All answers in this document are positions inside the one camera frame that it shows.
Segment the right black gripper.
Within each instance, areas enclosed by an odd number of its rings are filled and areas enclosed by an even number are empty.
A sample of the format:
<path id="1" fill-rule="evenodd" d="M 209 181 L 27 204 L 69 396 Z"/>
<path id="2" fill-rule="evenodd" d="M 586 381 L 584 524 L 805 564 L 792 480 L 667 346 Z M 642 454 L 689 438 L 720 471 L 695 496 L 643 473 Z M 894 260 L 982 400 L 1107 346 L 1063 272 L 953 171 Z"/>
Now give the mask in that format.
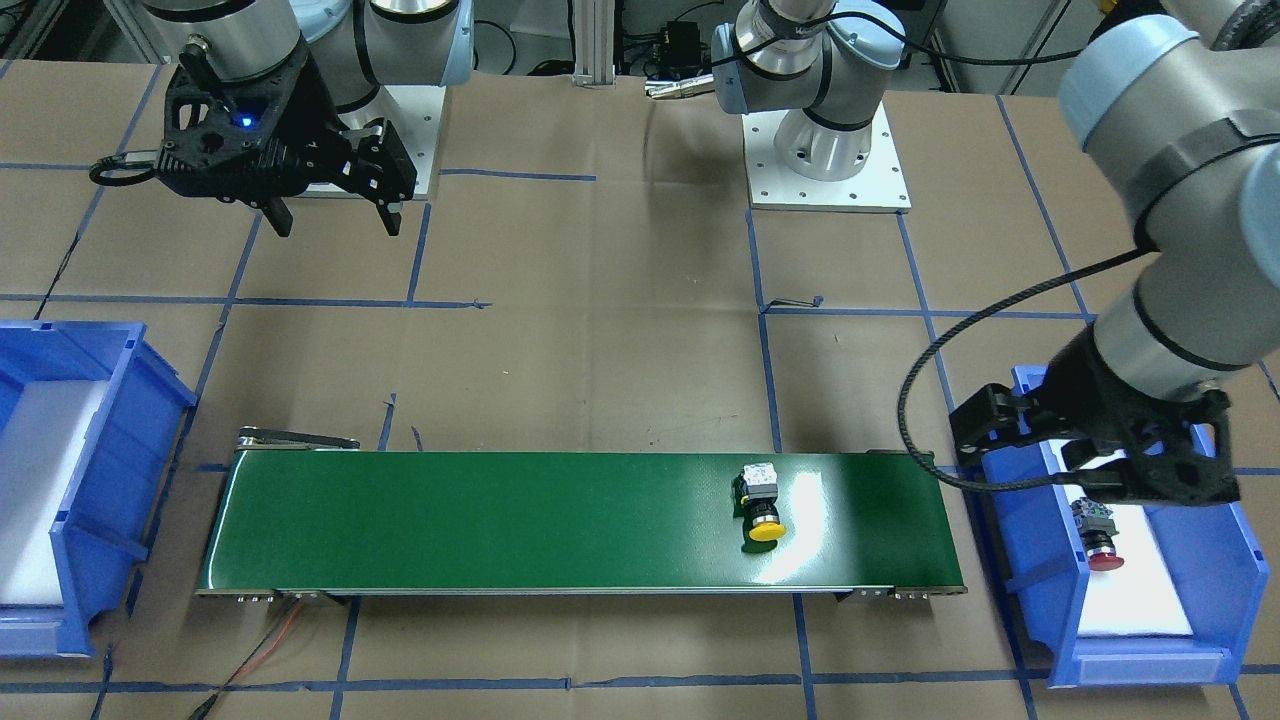
<path id="1" fill-rule="evenodd" d="M 329 182 L 375 205 L 389 236 L 413 197 L 417 168 L 394 123 L 346 129 L 306 45 L 252 79 L 224 81 L 211 47 L 186 45 L 165 92 L 157 179 L 184 197 L 260 201 L 276 236 L 294 218 L 283 197 Z"/>

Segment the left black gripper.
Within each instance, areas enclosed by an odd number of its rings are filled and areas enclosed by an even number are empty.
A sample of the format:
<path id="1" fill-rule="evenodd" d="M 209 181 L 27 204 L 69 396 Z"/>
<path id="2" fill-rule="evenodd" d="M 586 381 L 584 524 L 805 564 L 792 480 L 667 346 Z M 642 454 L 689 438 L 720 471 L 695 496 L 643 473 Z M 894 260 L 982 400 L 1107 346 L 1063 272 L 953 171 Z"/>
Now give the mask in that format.
<path id="1" fill-rule="evenodd" d="M 988 452 L 1052 437 L 1061 471 L 1103 503 L 1210 506 L 1240 500 L 1231 462 L 1230 400 L 1210 389 L 1189 402 L 1151 398 L 1103 363 L 1083 331 L 1050 363 L 1039 402 L 989 383 L 948 414 L 961 468 Z"/>

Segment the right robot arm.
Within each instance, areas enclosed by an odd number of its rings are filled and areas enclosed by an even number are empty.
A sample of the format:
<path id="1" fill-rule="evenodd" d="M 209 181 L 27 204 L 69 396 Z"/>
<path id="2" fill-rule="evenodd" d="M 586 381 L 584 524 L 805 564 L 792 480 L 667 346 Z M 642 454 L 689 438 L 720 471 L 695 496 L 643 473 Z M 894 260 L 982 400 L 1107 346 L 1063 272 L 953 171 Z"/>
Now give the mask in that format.
<path id="1" fill-rule="evenodd" d="M 330 186 L 385 232 L 428 191 L 433 143 L 392 90 L 463 83 L 470 1 L 146 1 L 173 40 L 154 177 L 188 199 L 242 202 L 285 237 L 285 200 Z"/>

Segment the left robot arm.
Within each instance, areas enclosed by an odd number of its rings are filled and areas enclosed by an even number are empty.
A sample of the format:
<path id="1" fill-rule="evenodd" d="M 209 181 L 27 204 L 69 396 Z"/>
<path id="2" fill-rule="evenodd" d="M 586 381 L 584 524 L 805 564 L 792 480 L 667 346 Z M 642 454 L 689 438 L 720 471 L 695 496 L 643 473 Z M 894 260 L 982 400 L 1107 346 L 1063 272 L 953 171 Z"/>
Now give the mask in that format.
<path id="1" fill-rule="evenodd" d="M 974 313 L 908 370 L 897 401 L 908 455 L 977 493 L 1075 484 L 1103 503 L 1208 506 L 1240 498 L 1222 380 L 1277 350 L 1277 1 L 1156 1 L 1164 13 L 1110 26 L 1075 59 L 1061 113 L 1120 195 L 1135 250 L 1032 286 Z M 776 142 L 794 172 L 844 181 L 860 168 L 877 72 L 908 44 L 865 1 L 750 1 L 717 29 L 714 90 L 732 114 L 792 111 Z M 950 415 L 963 466 L 989 451 L 1068 439 L 1066 470 L 1000 484 L 941 473 L 908 430 L 916 375 L 961 331 L 1025 299 L 1157 252 L 1115 304 L 1024 395 L 989 384 Z"/>

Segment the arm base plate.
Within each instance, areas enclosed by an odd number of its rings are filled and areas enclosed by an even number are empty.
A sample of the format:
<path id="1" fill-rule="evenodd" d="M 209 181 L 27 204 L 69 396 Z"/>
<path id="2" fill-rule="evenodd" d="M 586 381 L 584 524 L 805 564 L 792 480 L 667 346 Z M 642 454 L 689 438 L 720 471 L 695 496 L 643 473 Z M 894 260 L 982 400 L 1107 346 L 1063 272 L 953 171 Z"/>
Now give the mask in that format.
<path id="1" fill-rule="evenodd" d="M 447 91 L 447 87 L 433 85 L 384 86 L 361 108 L 339 114 L 352 129 L 375 118 L 394 124 L 416 168 L 415 200 L 426 201 L 433 193 Z"/>
<path id="2" fill-rule="evenodd" d="M 750 205 L 785 211 L 896 213 L 913 208 L 884 104 L 842 132 L 801 110 L 742 117 Z"/>

